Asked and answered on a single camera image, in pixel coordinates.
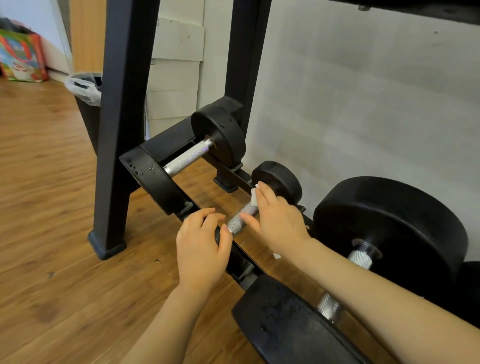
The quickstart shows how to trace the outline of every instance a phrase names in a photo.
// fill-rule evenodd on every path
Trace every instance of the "black metal frame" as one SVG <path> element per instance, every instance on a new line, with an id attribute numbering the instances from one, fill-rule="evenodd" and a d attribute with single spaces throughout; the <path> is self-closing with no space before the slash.
<path id="1" fill-rule="evenodd" d="M 355 1 L 344 1 L 362 5 Z M 371 6 L 426 16 L 480 24 L 480 7 L 466 1 L 457 5 L 420 1 L 370 1 Z M 102 103 L 99 125 L 82 110 L 89 134 L 98 131 L 92 144 L 97 152 L 94 227 L 88 235 L 100 259 L 108 259 L 126 248 L 123 240 L 130 193 L 138 188 L 121 165 L 119 157 L 141 147 L 159 164 L 186 150 L 195 140 L 190 118 L 154 138 L 144 141 L 143 112 L 150 59 L 155 38 L 160 0 L 109 0 L 104 55 Z M 262 55 L 271 0 L 234 0 L 228 50 L 225 96 L 242 104 L 239 125 L 247 132 L 255 84 Z M 215 181 L 226 191 L 238 186 L 250 192 L 250 176 L 229 169 L 213 157 L 204 157 L 217 169 Z"/>

